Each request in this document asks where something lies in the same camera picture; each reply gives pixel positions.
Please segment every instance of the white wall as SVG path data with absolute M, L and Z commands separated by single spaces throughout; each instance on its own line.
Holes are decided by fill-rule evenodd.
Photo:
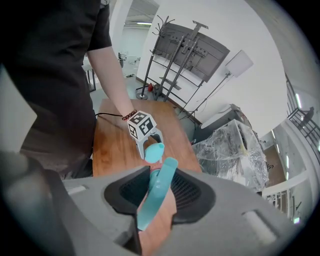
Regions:
M 313 207 L 319 197 L 319 179 L 316 173 L 319 172 L 319 163 L 317 159 L 315 161 L 310 159 L 311 156 L 315 157 L 312 149 L 307 149 L 308 143 L 289 120 L 273 129 L 273 132 L 279 146 L 280 157 L 284 163 L 284 171 L 289 173 L 289 179 L 305 170 L 308 173 L 308 179 L 294 186 L 291 190 L 295 206 L 301 202 L 301 206 L 294 213 L 293 218 L 300 217 L 305 222 L 312 214 Z M 286 155 L 289 157 L 289 168 L 286 167 Z
M 194 110 L 225 76 L 225 65 L 238 51 L 244 50 L 253 61 L 253 66 L 240 77 L 227 79 L 227 84 L 211 97 L 196 113 L 196 118 L 202 123 L 208 120 L 215 110 L 224 104 L 234 103 L 241 108 L 251 122 L 253 129 L 262 137 L 272 128 L 276 127 L 286 118 L 287 89 L 283 65 L 277 47 L 266 26 L 255 11 L 244 0 L 163 0 L 160 3 L 157 15 L 175 19 L 173 23 L 193 29 L 193 20 L 205 24 L 209 29 L 201 28 L 200 33 L 205 34 L 219 43 L 225 45 L 230 53 L 212 76 L 208 83 L 199 89 L 186 109 Z M 159 18 L 155 18 L 149 30 L 148 37 L 143 47 L 137 77 L 144 79 L 149 58 L 157 39 L 155 32 Z M 165 59 L 156 57 L 161 63 Z M 151 66 L 149 76 L 160 82 L 165 69 L 156 63 Z M 183 73 L 194 82 L 200 79 L 189 71 Z M 183 78 L 179 78 L 178 85 L 181 90 L 173 89 L 185 101 L 196 90 Z M 183 102 L 170 96 L 179 105 Z
M 276 2 L 246 0 L 268 28 L 279 50 L 284 70 L 296 93 L 302 109 L 314 107 L 313 121 L 320 125 L 320 67 L 305 34 Z
M 149 28 L 124 27 L 121 36 L 120 52 L 127 56 L 142 56 L 142 50 L 149 32 Z
M 266 135 L 262 136 L 260 138 L 260 141 L 262 141 L 261 145 L 262 145 L 263 150 L 266 150 L 275 144 L 274 137 L 272 136 L 271 132 L 268 132 Z

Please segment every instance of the beaded bracelet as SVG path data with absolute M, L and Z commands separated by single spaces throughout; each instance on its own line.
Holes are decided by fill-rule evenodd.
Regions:
M 126 116 L 122 117 L 123 121 L 128 120 L 130 117 L 132 117 L 135 113 L 137 113 L 137 110 L 135 109 L 134 111 L 132 111 L 131 113 L 127 114 Z

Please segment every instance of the teal strap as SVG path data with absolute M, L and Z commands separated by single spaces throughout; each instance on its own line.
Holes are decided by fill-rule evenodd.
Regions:
M 147 198 L 137 214 L 139 230 L 145 230 L 156 216 L 167 195 L 177 167 L 178 161 L 168 157 L 160 171 L 155 170 L 151 173 Z

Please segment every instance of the plastic-covered machine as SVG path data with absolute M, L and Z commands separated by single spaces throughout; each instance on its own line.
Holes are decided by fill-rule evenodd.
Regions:
M 268 182 L 266 156 L 253 130 L 232 120 L 193 145 L 204 173 L 238 182 L 255 192 Z

